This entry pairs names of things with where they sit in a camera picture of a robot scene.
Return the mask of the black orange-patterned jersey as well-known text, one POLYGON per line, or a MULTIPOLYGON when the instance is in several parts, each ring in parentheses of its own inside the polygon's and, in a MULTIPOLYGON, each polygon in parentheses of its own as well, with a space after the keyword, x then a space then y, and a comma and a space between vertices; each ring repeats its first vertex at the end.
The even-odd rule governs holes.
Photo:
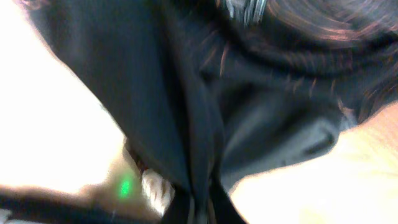
POLYGON ((245 175, 326 154, 397 99, 397 2, 23 1, 130 155, 177 194, 162 223, 242 223, 245 175))

